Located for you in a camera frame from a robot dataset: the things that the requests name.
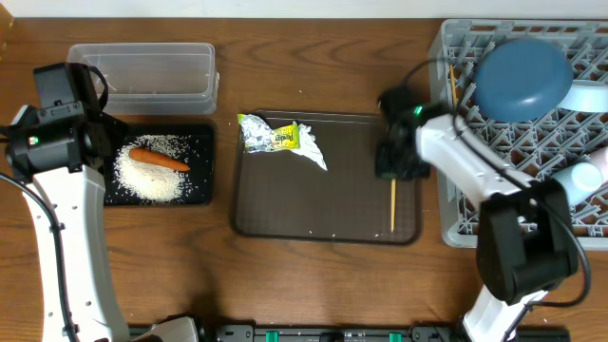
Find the orange carrot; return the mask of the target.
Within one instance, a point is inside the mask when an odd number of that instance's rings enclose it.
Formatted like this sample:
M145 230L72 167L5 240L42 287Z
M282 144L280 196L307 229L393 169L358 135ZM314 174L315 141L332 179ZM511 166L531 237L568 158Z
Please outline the orange carrot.
M163 154L141 148L132 148L128 152L128 156L136 162L152 164L179 172L188 172L190 170L190 167L185 163L171 159Z

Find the white rice pile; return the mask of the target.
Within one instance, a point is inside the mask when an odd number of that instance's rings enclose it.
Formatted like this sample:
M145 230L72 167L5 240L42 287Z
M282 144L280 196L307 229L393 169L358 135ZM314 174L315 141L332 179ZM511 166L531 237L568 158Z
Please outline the white rice pile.
M143 135L128 142L118 151L113 164L113 182L127 195L152 203L181 202L181 197L197 189L186 172L131 159L129 153L136 148L179 162L187 162L191 151L186 139L176 135Z

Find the white tissue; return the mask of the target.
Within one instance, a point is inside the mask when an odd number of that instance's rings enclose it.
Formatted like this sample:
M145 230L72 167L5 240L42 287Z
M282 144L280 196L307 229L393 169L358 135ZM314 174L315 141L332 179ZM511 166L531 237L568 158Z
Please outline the white tissue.
M312 128L303 123L299 123L297 128L299 147L292 149L292 152L315 162L322 170L327 171L327 164L324 161L324 156L320 148L315 142L315 135L312 134Z

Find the dark blue plate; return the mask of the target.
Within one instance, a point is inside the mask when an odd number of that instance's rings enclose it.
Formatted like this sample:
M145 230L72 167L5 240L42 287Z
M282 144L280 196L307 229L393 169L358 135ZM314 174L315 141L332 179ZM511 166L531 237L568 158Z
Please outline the dark blue plate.
M554 109L573 80L571 65L558 47L538 39L511 40L479 63L474 102L488 119L531 121Z

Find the light blue cup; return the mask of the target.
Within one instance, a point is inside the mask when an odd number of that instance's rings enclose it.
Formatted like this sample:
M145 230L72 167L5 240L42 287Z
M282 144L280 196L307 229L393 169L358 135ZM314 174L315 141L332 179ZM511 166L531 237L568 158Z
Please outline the light blue cup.
M593 195L603 184L601 171L590 162L579 162L551 176L565 191L568 204L575 206Z

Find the light blue bowl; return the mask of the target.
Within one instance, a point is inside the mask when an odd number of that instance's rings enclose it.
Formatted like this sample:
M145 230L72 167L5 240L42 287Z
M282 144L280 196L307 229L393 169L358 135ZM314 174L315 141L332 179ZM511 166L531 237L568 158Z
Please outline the light blue bowl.
M574 80L573 84L558 104L558 108L589 113L607 111L607 84L599 81Z

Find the pale pink cup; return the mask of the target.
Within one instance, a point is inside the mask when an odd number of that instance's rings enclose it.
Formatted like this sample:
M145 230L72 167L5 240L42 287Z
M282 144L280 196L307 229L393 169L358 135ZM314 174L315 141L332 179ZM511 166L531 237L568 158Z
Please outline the pale pink cup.
M598 169L602 175L602 182L606 183L608 181L608 147L591 153L588 161Z

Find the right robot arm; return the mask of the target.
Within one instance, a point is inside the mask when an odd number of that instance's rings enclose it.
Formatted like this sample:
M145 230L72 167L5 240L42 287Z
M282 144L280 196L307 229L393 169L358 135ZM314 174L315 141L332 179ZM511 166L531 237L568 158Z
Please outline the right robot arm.
M479 214L476 264L483 288L450 335L453 341L567 341L567 331L521 331L544 297L582 272L588 260L574 235L564 187L537 181L502 162L461 118L440 104L379 103L387 137L376 173L393 181L428 175L435 167Z

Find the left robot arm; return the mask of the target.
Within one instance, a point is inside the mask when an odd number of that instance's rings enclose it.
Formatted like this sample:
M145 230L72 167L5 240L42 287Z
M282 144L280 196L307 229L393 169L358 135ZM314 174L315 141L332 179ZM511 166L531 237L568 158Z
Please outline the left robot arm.
M104 228L105 179L84 165L38 173L28 185L63 225L61 246L66 273L66 298L80 341L128 341L112 282ZM32 199L30 210L37 239L44 297L44 341L67 341L58 289L57 262L50 223Z

